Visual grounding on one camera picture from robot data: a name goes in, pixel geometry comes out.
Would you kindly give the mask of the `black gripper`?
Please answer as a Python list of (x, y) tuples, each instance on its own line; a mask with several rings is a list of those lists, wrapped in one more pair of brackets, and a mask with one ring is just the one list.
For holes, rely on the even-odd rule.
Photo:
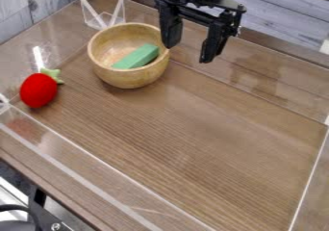
[(246, 6), (234, 0), (157, 0), (157, 8), (162, 42), (167, 48), (181, 42), (183, 19), (209, 27), (199, 58), (202, 64), (221, 54), (228, 37), (238, 34), (248, 12)]

